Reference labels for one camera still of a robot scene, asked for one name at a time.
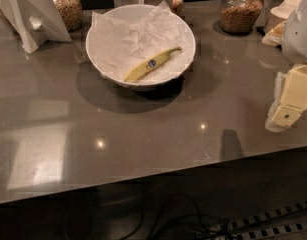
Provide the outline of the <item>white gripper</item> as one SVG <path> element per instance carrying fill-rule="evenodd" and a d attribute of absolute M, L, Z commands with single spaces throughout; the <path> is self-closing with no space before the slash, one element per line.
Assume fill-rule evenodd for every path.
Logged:
<path fill-rule="evenodd" d="M 265 129 L 283 132 L 307 109 L 307 65 L 295 64 L 287 73 L 279 72 L 275 83 L 276 110 L 267 116 Z"/>

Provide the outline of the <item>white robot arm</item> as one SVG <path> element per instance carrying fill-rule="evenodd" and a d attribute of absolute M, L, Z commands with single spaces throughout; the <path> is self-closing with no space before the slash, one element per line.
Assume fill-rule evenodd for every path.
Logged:
<path fill-rule="evenodd" d="M 262 42 L 280 45 L 283 56 L 293 64 L 287 73 L 277 73 L 274 102 L 265 122 L 267 130 L 282 132 L 291 128 L 307 110 L 307 0 L 301 0 Z"/>

